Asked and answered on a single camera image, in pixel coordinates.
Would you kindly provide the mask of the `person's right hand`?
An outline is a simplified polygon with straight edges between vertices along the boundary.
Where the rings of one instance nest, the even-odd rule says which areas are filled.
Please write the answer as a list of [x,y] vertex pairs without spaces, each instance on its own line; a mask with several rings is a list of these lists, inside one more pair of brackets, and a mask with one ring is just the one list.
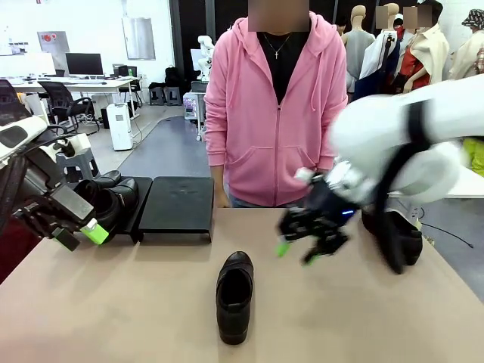
[[231,202],[225,192],[224,166],[211,166],[211,176],[214,181],[214,198],[218,208],[230,208]]

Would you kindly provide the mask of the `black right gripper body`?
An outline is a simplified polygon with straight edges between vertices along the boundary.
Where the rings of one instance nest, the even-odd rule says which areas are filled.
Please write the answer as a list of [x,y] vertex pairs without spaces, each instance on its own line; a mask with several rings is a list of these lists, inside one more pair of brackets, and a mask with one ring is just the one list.
[[315,230],[321,226],[344,226],[357,212],[358,204],[348,201],[330,188],[324,176],[312,176],[303,202],[302,226]]

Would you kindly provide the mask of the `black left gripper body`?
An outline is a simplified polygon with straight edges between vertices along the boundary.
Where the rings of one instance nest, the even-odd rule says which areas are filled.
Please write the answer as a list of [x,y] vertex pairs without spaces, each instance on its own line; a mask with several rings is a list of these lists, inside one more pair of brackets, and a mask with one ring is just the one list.
[[94,207],[70,188],[56,162],[43,150],[17,153],[18,183],[13,215],[41,237],[80,231],[94,218]]

